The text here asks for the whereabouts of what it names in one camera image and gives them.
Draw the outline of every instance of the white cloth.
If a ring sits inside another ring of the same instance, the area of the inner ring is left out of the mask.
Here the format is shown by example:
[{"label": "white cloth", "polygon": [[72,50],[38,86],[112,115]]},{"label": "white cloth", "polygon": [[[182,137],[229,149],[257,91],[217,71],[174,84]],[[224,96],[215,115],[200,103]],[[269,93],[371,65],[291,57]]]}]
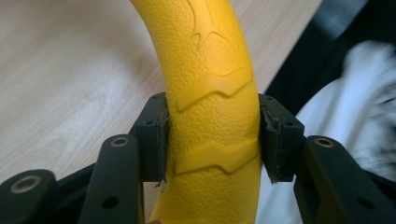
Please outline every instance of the white cloth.
[{"label": "white cloth", "polygon": [[[396,57],[392,45],[366,41],[346,56],[341,78],[297,115],[305,136],[340,142],[361,166],[396,181]],[[256,223],[302,223],[294,183],[271,185],[262,167]]]}]

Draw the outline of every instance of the hole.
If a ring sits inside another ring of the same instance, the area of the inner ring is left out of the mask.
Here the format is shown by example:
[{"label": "hole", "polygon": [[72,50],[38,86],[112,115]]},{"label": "hole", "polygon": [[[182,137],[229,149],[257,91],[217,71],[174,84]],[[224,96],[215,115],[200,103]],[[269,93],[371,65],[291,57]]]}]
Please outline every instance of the hole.
[{"label": "hole", "polygon": [[334,142],[326,138],[316,138],[315,143],[321,147],[334,147]]},{"label": "hole", "polygon": [[370,202],[370,200],[367,200],[365,198],[358,198],[356,201],[358,201],[358,204],[360,204],[362,207],[370,210],[375,210],[375,205]]},{"label": "hole", "polygon": [[111,141],[111,146],[113,147],[123,147],[129,143],[128,138],[120,137],[116,138],[113,141]]},{"label": "hole", "polygon": [[119,198],[117,198],[117,197],[110,197],[110,198],[105,199],[105,200],[102,202],[102,207],[103,207],[104,209],[112,209],[112,208],[114,208],[115,206],[117,206],[117,204],[119,204]]},{"label": "hole", "polygon": [[151,125],[151,124],[152,124],[152,121],[151,121],[151,120],[145,120],[145,121],[143,121],[143,124]]},{"label": "hole", "polygon": [[31,189],[34,189],[41,182],[39,175],[28,175],[11,186],[11,192],[13,193],[24,193]]},{"label": "hole", "polygon": [[116,141],[114,141],[114,144],[116,144],[116,145],[122,145],[122,144],[124,144],[125,142],[126,142],[125,139],[119,138],[119,139],[116,139]]}]

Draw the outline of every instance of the wooden surface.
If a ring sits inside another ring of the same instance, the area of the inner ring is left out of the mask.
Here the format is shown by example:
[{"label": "wooden surface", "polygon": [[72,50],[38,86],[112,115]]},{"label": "wooden surface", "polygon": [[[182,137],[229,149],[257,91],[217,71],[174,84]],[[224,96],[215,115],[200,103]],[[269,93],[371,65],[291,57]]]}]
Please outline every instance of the wooden surface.
[{"label": "wooden surface", "polygon": [[[263,92],[320,0],[232,0]],[[0,1],[0,182],[65,177],[95,162],[164,91],[149,34],[127,1]],[[157,190],[147,184],[146,213]]]}]

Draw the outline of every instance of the black plastic bracket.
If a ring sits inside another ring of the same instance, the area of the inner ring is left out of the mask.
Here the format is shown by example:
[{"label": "black plastic bracket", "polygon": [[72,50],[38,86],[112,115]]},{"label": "black plastic bracket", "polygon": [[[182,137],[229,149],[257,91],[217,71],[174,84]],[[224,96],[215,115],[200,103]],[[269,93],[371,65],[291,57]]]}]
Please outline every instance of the black plastic bracket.
[{"label": "black plastic bracket", "polygon": [[139,139],[144,182],[166,181],[168,110],[165,93],[148,99],[130,134]]},{"label": "black plastic bracket", "polygon": [[78,223],[144,223],[137,139],[108,138],[93,170]]},{"label": "black plastic bracket", "polygon": [[46,170],[14,175],[0,187],[0,223],[35,223],[49,217],[58,202],[55,176]]},{"label": "black plastic bracket", "polygon": [[259,94],[259,98],[262,161],[273,183],[290,182],[304,143],[304,125],[273,97]]},{"label": "black plastic bracket", "polygon": [[294,192],[305,224],[395,223],[391,201],[340,143],[310,136],[299,161]]}]

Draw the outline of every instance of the textured yellow surface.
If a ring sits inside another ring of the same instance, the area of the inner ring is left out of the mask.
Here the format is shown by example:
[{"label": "textured yellow surface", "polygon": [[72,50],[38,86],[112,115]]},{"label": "textured yellow surface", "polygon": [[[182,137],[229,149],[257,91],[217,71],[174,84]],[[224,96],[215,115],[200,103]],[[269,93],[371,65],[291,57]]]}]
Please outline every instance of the textured yellow surface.
[{"label": "textured yellow surface", "polygon": [[226,0],[132,1],[148,27],[171,127],[167,184],[151,220],[253,223],[259,197],[259,100]]},{"label": "textured yellow surface", "polygon": [[[320,1],[230,2],[263,92]],[[128,133],[162,91],[149,33],[129,1],[0,1],[0,182],[29,169],[60,179],[92,164],[103,141]],[[146,220],[156,185],[145,183]]]}]

